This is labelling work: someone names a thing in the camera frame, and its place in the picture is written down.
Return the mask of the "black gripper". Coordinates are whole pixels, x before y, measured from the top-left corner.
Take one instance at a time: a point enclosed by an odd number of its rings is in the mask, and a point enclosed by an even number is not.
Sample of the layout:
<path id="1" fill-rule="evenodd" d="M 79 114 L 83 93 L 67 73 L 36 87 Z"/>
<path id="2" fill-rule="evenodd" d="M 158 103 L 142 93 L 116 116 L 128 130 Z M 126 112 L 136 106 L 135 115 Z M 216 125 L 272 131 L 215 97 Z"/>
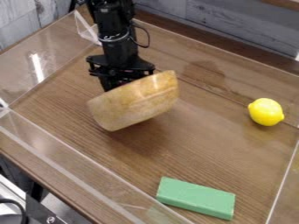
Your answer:
<path id="1" fill-rule="evenodd" d="M 119 83 L 128 83 L 154 73 L 155 65 L 139 57 L 132 38 L 104 42 L 103 51 L 100 55 L 90 55 L 87 62 L 90 75 L 99 78 L 106 92 L 118 88 Z"/>

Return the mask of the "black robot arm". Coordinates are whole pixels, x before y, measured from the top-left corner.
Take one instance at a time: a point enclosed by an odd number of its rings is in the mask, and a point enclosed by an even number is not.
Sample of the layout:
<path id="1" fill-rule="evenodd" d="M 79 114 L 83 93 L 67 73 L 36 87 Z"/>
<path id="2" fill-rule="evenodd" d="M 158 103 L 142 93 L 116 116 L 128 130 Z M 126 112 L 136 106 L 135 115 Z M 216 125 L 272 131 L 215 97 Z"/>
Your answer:
<path id="1" fill-rule="evenodd" d="M 155 71 L 155 65 L 139 57 L 136 28 L 144 30 L 135 21 L 132 0 L 87 0 L 88 12 L 98 25 L 98 40 L 102 55 L 87 57 L 90 74 L 99 78 L 104 91 L 144 78 Z"/>

